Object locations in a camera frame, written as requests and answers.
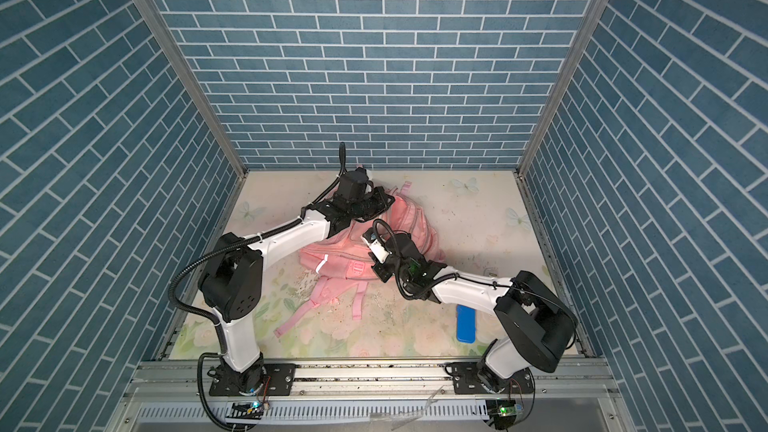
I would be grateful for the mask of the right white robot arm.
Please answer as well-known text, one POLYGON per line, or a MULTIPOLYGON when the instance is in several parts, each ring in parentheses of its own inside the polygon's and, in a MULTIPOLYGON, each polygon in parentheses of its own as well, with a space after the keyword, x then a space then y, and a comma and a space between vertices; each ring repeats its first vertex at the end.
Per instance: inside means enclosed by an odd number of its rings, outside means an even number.
POLYGON ((505 336, 493 340, 476 365, 477 381, 491 392, 507 388, 514 374, 534 368, 554 372, 571 347, 575 314, 533 273, 489 278, 428 260, 408 233, 377 233, 363 241, 372 269, 383 282, 395 281, 407 300, 454 304, 492 315, 505 336))

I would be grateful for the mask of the blue pencil case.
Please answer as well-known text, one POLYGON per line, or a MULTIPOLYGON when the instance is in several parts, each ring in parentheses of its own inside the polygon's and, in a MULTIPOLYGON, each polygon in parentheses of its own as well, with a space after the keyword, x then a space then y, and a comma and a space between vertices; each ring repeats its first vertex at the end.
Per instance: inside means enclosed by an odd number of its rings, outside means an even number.
POLYGON ((470 307, 456 306, 456 338, 460 343, 476 341, 476 311, 470 307))

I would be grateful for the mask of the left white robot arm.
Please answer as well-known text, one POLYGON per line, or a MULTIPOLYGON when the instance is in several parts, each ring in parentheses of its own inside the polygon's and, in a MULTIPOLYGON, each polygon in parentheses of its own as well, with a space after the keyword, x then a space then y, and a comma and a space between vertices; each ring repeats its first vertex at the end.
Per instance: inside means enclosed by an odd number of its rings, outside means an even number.
POLYGON ((305 246, 331 238, 354 222, 370 221, 386 212, 395 197, 375 186, 359 167, 342 170, 323 195, 304 206, 298 217, 270 231, 239 237, 223 235, 223 255, 211 258, 198 281, 211 308, 219 342, 220 364, 213 378, 231 395, 253 396, 266 388, 263 354, 252 316, 262 296, 266 269, 305 246))

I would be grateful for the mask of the pink student backpack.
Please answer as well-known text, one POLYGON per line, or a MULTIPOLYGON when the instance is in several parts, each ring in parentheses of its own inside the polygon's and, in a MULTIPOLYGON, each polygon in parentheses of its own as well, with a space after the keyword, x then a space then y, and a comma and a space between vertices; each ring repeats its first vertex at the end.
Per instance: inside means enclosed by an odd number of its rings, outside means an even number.
MULTIPOLYGON (((388 193, 395 203, 382 218, 397 232, 408 232, 426 259, 443 261, 445 253, 439 246, 439 234, 426 218, 423 207, 408 197, 412 183, 388 193)), ((274 331, 281 337, 295 327, 311 310, 330 305, 349 290, 355 291, 352 319, 363 317, 363 303, 368 285, 378 279, 372 270, 373 260, 362 234, 372 226, 370 221, 354 223, 336 236, 311 244, 299 251, 300 264, 314 271, 319 279, 309 297, 296 312, 274 331)))

